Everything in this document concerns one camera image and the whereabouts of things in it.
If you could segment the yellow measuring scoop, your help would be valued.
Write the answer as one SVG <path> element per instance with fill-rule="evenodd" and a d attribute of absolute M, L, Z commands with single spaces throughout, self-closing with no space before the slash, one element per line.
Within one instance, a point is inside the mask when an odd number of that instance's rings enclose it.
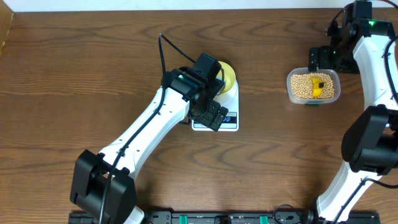
<path fill-rule="evenodd" d="M 325 83 L 319 77 L 312 77 L 311 81 L 313 83 L 312 96 L 314 98 L 317 98 L 317 97 L 321 96 L 321 94 L 323 92 L 323 88 L 325 86 Z"/>

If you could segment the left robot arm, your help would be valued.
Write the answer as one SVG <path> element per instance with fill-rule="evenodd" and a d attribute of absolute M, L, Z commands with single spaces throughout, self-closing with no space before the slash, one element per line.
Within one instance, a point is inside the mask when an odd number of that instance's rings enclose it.
<path fill-rule="evenodd" d="M 153 150 L 185 118 L 219 130 L 228 109 L 215 101 L 225 82 L 221 63 L 202 53 L 192 67 L 164 72 L 155 97 L 128 129 L 95 154 L 75 162 L 70 200 L 99 223 L 140 223 L 135 181 Z"/>

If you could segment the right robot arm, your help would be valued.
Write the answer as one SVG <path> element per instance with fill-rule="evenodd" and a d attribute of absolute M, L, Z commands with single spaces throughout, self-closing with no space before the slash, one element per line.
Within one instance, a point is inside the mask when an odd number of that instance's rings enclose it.
<path fill-rule="evenodd" d="M 311 48 L 308 69 L 358 73 L 364 111 L 345 132 L 343 163 L 303 223 L 345 223 L 365 191 L 397 168 L 397 35 L 389 21 L 373 19 L 371 1 L 353 1 L 326 30 L 328 46 Z"/>

